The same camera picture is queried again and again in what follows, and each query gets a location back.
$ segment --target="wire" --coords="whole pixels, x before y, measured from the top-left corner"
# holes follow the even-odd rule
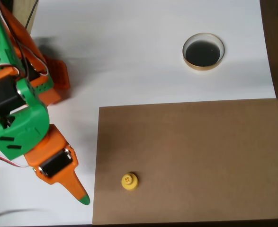
[[[8,63],[0,63],[0,67],[8,67],[8,66],[13,67],[15,70],[18,71],[18,74],[20,75],[20,70],[16,66],[13,66],[12,64],[8,64]]]
[[[7,22],[6,18],[5,18],[4,15],[2,14],[2,6],[1,6],[1,3],[0,3],[0,16],[1,16],[2,20],[3,20],[3,22],[5,23],[7,29],[10,31],[12,37],[15,39],[16,44],[18,45],[18,48],[20,49],[21,57],[22,57],[22,60],[24,61],[24,64],[25,64],[25,77],[28,78],[28,65],[27,65],[26,58],[25,58],[24,53],[23,53],[23,51],[22,51],[22,49],[21,49],[21,46],[20,46],[19,40],[17,39],[16,34],[14,33],[14,31],[13,31],[12,28],[10,27],[9,23]]]
[[[11,165],[16,166],[16,167],[22,167],[22,168],[29,167],[29,166],[19,165],[19,164],[13,162],[13,161],[10,161],[8,158],[1,156],[1,155],[0,155],[0,160],[2,160],[4,162],[7,162],[8,164],[11,164]]]
[[[29,17],[28,17],[27,22],[26,22],[26,25],[25,25],[25,29],[27,29],[28,23],[29,23],[29,21],[30,21],[30,19],[31,19],[31,16],[33,15],[33,13],[34,13],[34,11],[35,11],[35,7],[36,7],[36,5],[37,5],[38,2],[39,2],[39,0],[36,0],[36,2],[35,2],[35,4],[34,4],[33,8],[31,9],[31,12],[30,12],[30,14],[29,14]]]
[[[42,59],[40,59],[38,56],[35,55],[35,53],[33,53],[27,46],[25,46],[23,43],[20,43],[21,46],[23,46],[25,49],[27,49],[37,60],[39,60],[45,67],[46,69],[46,73],[43,74],[43,73],[40,73],[40,75],[42,76],[48,76],[48,73],[49,73],[49,70],[48,70],[48,67],[46,66],[45,62],[42,61]]]
[[[34,9],[35,9],[35,7],[36,7],[37,2],[38,2],[38,0],[36,0],[36,2],[35,2],[35,4],[34,4],[33,9],[32,9],[32,12],[34,11]],[[17,39],[17,37],[16,37],[15,33],[13,32],[13,30],[11,29],[9,23],[7,23],[6,19],[4,18],[3,14],[2,14],[1,6],[0,6],[0,16],[1,16],[2,20],[3,20],[3,22],[5,23],[6,27],[7,27],[8,30],[10,31],[11,35],[12,35],[13,38],[15,39],[15,41],[16,41],[16,43],[17,43],[17,45],[18,45],[18,48],[20,49],[20,52],[21,52],[21,55],[22,55],[22,59],[23,59],[23,61],[24,61],[24,63],[25,63],[25,67],[26,67],[26,77],[28,77],[28,65],[27,65],[27,61],[26,61],[26,59],[25,59],[24,53],[23,53],[23,51],[22,51],[22,49],[21,49],[21,46],[23,46],[24,48],[26,48],[37,60],[39,60],[39,61],[44,65],[44,67],[45,67],[45,69],[46,69],[46,74],[40,73],[40,75],[42,75],[42,76],[48,76],[49,70],[48,70],[48,67],[46,66],[46,63],[45,63],[44,61],[42,61],[42,60],[41,60],[38,56],[36,56],[27,46],[25,46],[23,43],[21,43],[21,42]]]

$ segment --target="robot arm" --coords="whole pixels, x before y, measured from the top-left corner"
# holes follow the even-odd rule
[[[47,105],[61,99],[54,87],[70,87],[66,65],[43,56],[26,29],[0,3],[0,151],[9,160],[24,155],[40,179],[59,182],[88,205],[88,194],[74,171],[76,154],[56,126],[49,124]]]

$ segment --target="white surface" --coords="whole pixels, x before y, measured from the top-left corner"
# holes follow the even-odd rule
[[[182,58],[201,32],[226,47],[209,71]],[[67,63],[71,97],[49,114],[77,153],[91,204],[0,162],[0,212],[38,209],[1,216],[0,226],[92,223],[100,106],[275,97],[259,0],[41,0],[32,36]]]

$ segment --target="brown cardboard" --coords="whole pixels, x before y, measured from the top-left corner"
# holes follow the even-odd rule
[[[121,179],[134,172],[129,192]],[[278,218],[276,99],[102,107],[93,224]]]

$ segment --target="yellow bottle cap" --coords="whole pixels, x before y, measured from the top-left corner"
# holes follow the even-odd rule
[[[138,178],[131,173],[125,174],[122,177],[121,184],[125,189],[132,191],[138,186]]]

